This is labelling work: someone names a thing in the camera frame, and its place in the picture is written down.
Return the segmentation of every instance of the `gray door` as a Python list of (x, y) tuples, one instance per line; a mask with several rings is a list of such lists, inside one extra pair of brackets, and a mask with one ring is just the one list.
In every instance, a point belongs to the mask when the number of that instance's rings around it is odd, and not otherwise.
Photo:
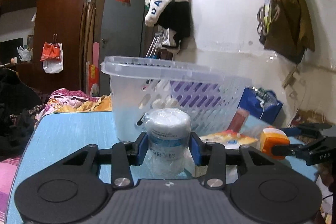
[[(130, 4), (105, 0), (100, 35), (100, 63), (105, 56), (140, 56), (144, 7), (144, 0), (130, 0)], [(109, 94), (109, 76), (100, 72), (100, 95)]]

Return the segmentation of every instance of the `clear plastic basket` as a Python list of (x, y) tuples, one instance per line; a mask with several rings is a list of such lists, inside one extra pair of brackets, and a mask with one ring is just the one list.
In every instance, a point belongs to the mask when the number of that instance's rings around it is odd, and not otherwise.
[(199, 136), (226, 130), (244, 88), (252, 81), (191, 63), (132, 57), (105, 57), (110, 75), (117, 137), (135, 141), (142, 116), (151, 108), (176, 107), (191, 117)]

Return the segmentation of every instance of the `blue gripper pad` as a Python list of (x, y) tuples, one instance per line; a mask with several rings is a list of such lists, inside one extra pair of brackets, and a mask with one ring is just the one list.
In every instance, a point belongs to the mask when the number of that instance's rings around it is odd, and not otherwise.
[(293, 128), (281, 128), (287, 137), (293, 137), (293, 136), (298, 136), (301, 134), (301, 129), (298, 129), (296, 127)]
[(201, 155), (201, 148), (199, 144), (197, 143), (196, 139), (194, 138), (194, 132), (190, 135), (189, 140), (189, 150), (191, 153), (191, 156), (193, 157), (194, 163), (197, 166), (202, 166), (202, 155)]
[(147, 133), (145, 133), (144, 137), (142, 138), (138, 146), (138, 154), (136, 156), (136, 166), (142, 165), (143, 160), (146, 157), (147, 150), (148, 150), (148, 135)]

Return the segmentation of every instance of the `plastic-wrapped roll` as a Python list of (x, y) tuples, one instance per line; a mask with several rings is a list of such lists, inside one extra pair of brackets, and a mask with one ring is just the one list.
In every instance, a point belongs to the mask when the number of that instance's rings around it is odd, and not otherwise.
[(152, 171), (167, 178), (181, 173), (191, 131), (189, 115), (177, 108), (162, 108), (150, 110), (142, 120), (152, 151)]

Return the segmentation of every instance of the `table surface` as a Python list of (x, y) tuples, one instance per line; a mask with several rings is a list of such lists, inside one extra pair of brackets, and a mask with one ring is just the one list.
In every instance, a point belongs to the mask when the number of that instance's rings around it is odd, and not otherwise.
[[(261, 121), (250, 116), (245, 127), (260, 125)], [(291, 143), (299, 143), (290, 138)], [(34, 131), (23, 154), (12, 186), (9, 200), (7, 224), (22, 224), (22, 219), (14, 203), (14, 192), (17, 186), (29, 176), (41, 171), (49, 165), (88, 144), (97, 144), (100, 149), (111, 148), (117, 143), (113, 112), (55, 113), (46, 115)], [(306, 166), (303, 160), (286, 157), (293, 169), (315, 181), (316, 168)], [(146, 163), (142, 166), (131, 166), (134, 183), (139, 178), (155, 178)], [(188, 178), (188, 173), (181, 173), (178, 178)], [(102, 165), (99, 178), (106, 183), (111, 180), (110, 165)]]

